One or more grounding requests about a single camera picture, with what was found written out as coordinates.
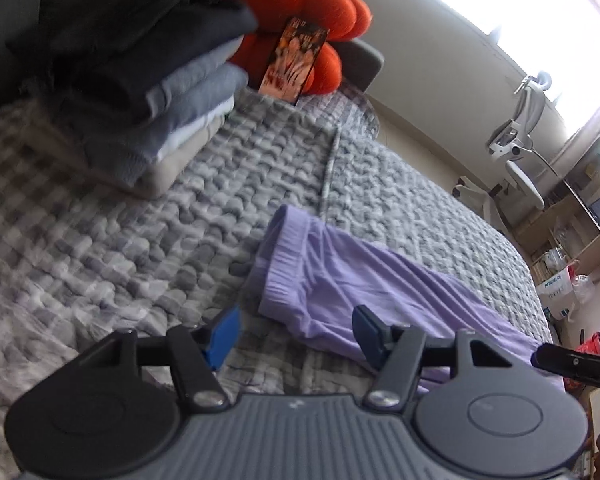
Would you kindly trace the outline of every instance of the folded clothes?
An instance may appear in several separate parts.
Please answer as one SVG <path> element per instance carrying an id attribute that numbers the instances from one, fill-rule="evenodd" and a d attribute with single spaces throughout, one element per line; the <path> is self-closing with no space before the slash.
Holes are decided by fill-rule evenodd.
<path id="1" fill-rule="evenodd" d="M 164 113 L 174 100 L 225 63 L 238 50 L 241 42 L 242 36 L 193 59 L 139 96 L 136 102 L 129 103 L 127 108 L 111 107 L 105 102 L 88 98 L 79 91 L 66 92 L 64 95 L 66 99 L 76 101 L 83 107 L 92 108 L 94 113 L 107 116 L 119 128 L 152 121 Z"/>
<path id="2" fill-rule="evenodd" d="M 110 0 L 59 31 L 29 30 L 10 49 L 27 72 L 51 73 L 51 91 L 77 89 L 129 123 L 165 110 L 256 27 L 238 0 Z"/>
<path id="3" fill-rule="evenodd" d="M 224 123 L 224 115 L 216 116 L 209 124 L 194 132 L 177 150 L 159 162 L 147 167 L 146 171 L 130 187 L 98 169 L 90 168 L 84 154 L 75 149 L 70 139 L 49 121 L 46 110 L 36 100 L 30 104 L 29 125 L 22 131 L 22 140 L 32 149 L 50 155 L 73 170 L 98 182 L 129 192 L 140 198 L 157 198 L 174 183 L 180 172 L 208 143 Z"/>
<path id="4" fill-rule="evenodd" d="M 71 99 L 52 96 L 46 104 L 54 124 L 82 146 L 90 167 L 132 187 L 156 161 L 172 132 L 214 110 L 244 88 L 247 81 L 244 70 L 225 63 L 174 99 L 155 120 L 125 129 Z"/>
<path id="5" fill-rule="evenodd" d="M 260 314 L 286 325 L 306 345 L 360 362 L 364 356 L 351 327 L 358 304 L 388 325 L 418 326 L 430 336 L 453 338 L 461 328 L 475 330 L 529 365 L 539 345 L 456 278 L 288 205 L 271 219 L 245 287 L 262 296 Z M 564 388 L 561 378 L 551 378 Z M 448 373 L 425 368 L 422 379 L 431 387 L 448 380 Z"/>
<path id="6" fill-rule="evenodd" d="M 216 117 L 224 116 L 234 109 L 235 99 L 233 96 L 229 97 L 226 101 L 220 103 L 217 107 L 211 110 L 208 114 L 197 118 L 192 123 L 186 124 L 185 126 L 178 128 L 174 132 L 169 134 L 167 140 L 158 151 L 156 161 L 160 162 L 170 153 L 175 152 L 181 145 L 183 145 L 189 138 L 195 134 L 198 130 L 207 126 Z"/>
<path id="7" fill-rule="evenodd" d="M 238 0 L 179 4 L 123 54 L 78 70 L 74 86 L 85 95 L 126 108 L 192 59 L 253 32 L 257 25 L 249 7 Z"/>

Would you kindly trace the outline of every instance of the bed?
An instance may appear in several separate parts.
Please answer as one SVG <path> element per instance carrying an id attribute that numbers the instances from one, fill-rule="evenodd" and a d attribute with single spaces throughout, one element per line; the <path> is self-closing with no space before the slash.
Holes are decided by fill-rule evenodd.
<path id="1" fill-rule="evenodd" d="M 116 328 L 164 334 L 237 303 L 242 334 L 219 373 L 229 393 L 364 392 L 368 371 L 295 342 L 256 315 L 258 298 L 240 293 L 283 203 L 458 277 L 514 326 L 550 341 L 512 245 L 374 140 L 378 119 L 353 85 L 297 107 L 249 90 L 236 103 L 153 201 L 23 147 L 29 102 L 0 109 L 0 480 L 17 473 L 2 434 L 9 405 Z M 164 370 L 153 377 L 169 381 Z"/>

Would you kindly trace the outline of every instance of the circular pad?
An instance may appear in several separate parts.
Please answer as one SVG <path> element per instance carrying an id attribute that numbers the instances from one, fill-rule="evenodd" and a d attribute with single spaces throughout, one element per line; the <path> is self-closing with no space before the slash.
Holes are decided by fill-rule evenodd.
<path id="1" fill-rule="evenodd" d="M 587 419 L 572 397 L 526 365 L 470 367 L 418 403 L 414 428 L 466 476 L 541 476 L 577 457 Z"/>
<path id="2" fill-rule="evenodd" d="M 14 403 L 4 431 L 20 468 L 45 478 L 87 480 L 154 459 L 179 422 L 167 392 L 113 367 L 40 383 Z"/>

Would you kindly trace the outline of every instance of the metal screw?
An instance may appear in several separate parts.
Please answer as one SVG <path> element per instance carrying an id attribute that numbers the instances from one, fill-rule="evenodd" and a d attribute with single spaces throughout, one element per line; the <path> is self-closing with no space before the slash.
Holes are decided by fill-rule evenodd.
<path id="1" fill-rule="evenodd" d="M 220 392 L 203 390 L 193 396 L 193 402 L 200 408 L 219 408 L 226 402 L 226 397 Z"/>
<path id="2" fill-rule="evenodd" d="M 392 408 L 400 404 L 398 394 L 387 390 L 374 390 L 366 396 L 366 400 L 378 408 Z"/>

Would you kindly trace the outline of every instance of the white office chair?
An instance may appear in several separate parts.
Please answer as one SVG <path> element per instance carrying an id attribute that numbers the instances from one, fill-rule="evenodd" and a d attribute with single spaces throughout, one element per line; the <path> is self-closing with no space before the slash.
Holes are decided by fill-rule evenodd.
<path id="1" fill-rule="evenodd" d="M 520 94 L 520 99 L 513 118 L 495 130 L 486 143 L 491 161 L 498 173 L 509 185 L 529 197 L 538 209 L 544 209 L 544 200 L 531 179 L 516 162 L 525 156 L 534 156 L 540 158 L 553 171 L 549 163 L 533 149 L 534 144 L 530 137 L 544 111 L 544 91 L 549 88 L 551 88 L 551 76 L 547 72 L 539 72 L 538 77 L 526 76 L 515 92 Z M 502 184 L 496 184 L 491 190 L 486 191 L 462 176 L 453 188 L 452 194 L 480 214 L 495 229 L 507 235 L 507 226 L 500 217 L 494 201 L 501 190 Z"/>

